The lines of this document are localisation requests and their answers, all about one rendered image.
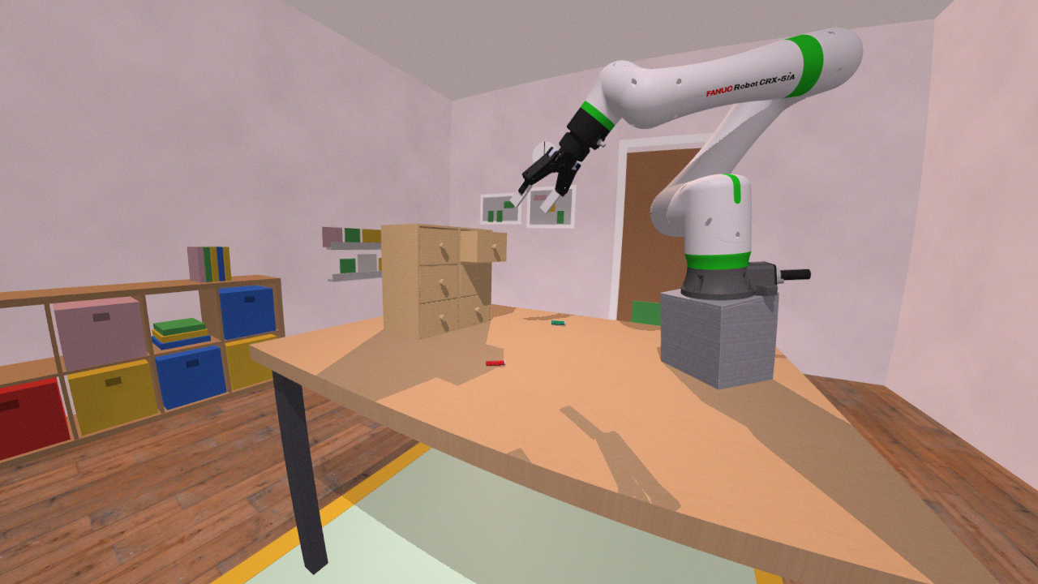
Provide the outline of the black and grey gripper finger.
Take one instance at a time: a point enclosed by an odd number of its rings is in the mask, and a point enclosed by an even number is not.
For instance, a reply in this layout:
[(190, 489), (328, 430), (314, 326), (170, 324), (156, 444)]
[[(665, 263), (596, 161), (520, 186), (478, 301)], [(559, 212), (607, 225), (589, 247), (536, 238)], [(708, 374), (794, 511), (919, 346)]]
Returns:
[(543, 178), (549, 176), (549, 174), (555, 173), (561, 169), (566, 169), (566, 166), (568, 165), (568, 162), (566, 161), (561, 163), (559, 166), (556, 167), (552, 165), (552, 162), (555, 161), (557, 158), (559, 158), (559, 151), (556, 151), (555, 148), (550, 147), (546, 154), (544, 154), (540, 159), (538, 159), (538, 161), (536, 161), (531, 167), (529, 167), (529, 169), (523, 171), (522, 176), (524, 180), (521, 183), (520, 187), (516, 189), (516, 192), (514, 193), (513, 197), (509, 199), (509, 202), (512, 202), (514, 206), (518, 208), (519, 204), (521, 204), (524, 197), (526, 197), (526, 195), (529, 194), (529, 191), (532, 188), (534, 183), (538, 180), (543, 180)]
[[(543, 204), (541, 204), (540, 206), (540, 208), (542, 208), (544, 213), (549, 212), (549, 210), (553, 206), (553, 204), (557, 202), (559, 196), (563, 197), (564, 195), (567, 195), (568, 188), (573, 183), (573, 179), (576, 176), (576, 171), (578, 171), (580, 168), (581, 164), (579, 164), (577, 161), (575, 166), (573, 166), (572, 164), (568, 164), (566, 173), (559, 174), (559, 177), (557, 177), (556, 180), (555, 189), (553, 189), (552, 192), (550, 192), (550, 195), (547, 197), (547, 199), (545, 199), (545, 202), (543, 202)], [(569, 174), (570, 176), (568, 176)]]

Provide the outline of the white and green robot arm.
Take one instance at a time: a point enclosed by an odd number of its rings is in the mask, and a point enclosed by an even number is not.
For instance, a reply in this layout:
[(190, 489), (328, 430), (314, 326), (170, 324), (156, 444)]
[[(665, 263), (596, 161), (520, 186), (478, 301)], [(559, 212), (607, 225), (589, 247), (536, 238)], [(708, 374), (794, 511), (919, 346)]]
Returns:
[(854, 31), (828, 28), (681, 67), (641, 69), (620, 60), (600, 71), (567, 128), (585, 147), (604, 148), (621, 118), (650, 129), (733, 104), (704, 147), (655, 197), (651, 221), (663, 235), (684, 237), (682, 295), (704, 300), (775, 296), (777, 284), (809, 280), (811, 271), (749, 262), (750, 180), (731, 171), (781, 112), (847, 82), (859, 69), (861, 57), (863, 44)]

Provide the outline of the small wooden chest of drawers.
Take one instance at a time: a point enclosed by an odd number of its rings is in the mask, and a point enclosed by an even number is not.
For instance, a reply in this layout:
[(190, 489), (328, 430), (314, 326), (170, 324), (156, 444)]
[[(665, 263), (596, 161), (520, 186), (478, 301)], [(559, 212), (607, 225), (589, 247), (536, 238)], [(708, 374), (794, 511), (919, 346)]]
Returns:
[[(457, 229), (457, 262), (419, 263), (419, 228), (450, 230)], [(471, 294), (460, 294), (460, 265), (474, 263), (460, 261), (461, 230), (483, 230), (474, 228), (455, 228), (445, 225), (427, 225), (427, 223), (401, 223), (401, 225), (381, 226), (381, 262), (384, 329), (392, 330), (407, 337), (422, 340), (425, 337), (444, 335), (472, 325), (491, 321), (491, 273), (490, 289)], [(419, 265), (457, 265), (457, 295), (439, 297), (420, 302)], [(490, 295), (489, 319), (460, 328), (460, 297), (488, 293)], [(436, 335), (420, 337), (420, 303), (436, 302), (446, 298), (457, 298), (457, 328), (444, 330)]]

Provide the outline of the brown wooden drawer front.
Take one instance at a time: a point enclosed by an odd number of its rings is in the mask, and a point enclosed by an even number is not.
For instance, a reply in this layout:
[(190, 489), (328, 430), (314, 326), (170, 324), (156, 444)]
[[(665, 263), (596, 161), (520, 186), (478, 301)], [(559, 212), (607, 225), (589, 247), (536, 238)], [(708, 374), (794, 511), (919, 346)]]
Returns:
[(491, 265), (460, 265), (460, 294), (488, 291), (490, 289)]
[(489, 319), (490, 295), (472, 294), (460, 297), (460, 328)]
[(431, 262), (457, 262), (457, 230), (419, 228), (419, 263)]
[(461, 230), (462, 262), (507, 262), (507, 233)]
[(420, 265), (420, 302), (457, 295), (457, 265)]
[(457, 329), (457, 298), (420, 303), (420, 337), (450, 329)]

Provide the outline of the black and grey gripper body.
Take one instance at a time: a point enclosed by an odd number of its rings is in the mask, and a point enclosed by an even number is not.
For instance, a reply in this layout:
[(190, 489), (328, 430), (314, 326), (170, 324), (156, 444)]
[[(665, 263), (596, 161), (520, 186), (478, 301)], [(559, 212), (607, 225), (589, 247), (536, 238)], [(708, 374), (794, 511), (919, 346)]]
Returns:
[[(559, 164), (565, 161), (568, 162), (569, 164), (572, 164), (573, 166), (575, 166), (576, 161), (585, 161), (585, 157), (588, 156), (588, 154), (590, 154), (590, 149), (588, 149), (585, 145), (579, 143), (579, 141), (576, 140), (576, 138), (574, 137), (575, 137), (574, 135), (570, 135), (568, 132), (566, 132), (566, 135), (564, 135), (564, 137), (561, 138), (559, 158), (557, 158), (556, 161), (552, 162), (552, 165), (554, 167), (559, 166)], [(559, 171), (557, 171), (557, 173), (559, 174), (566, 173), (566, 169), (561, 169)]]

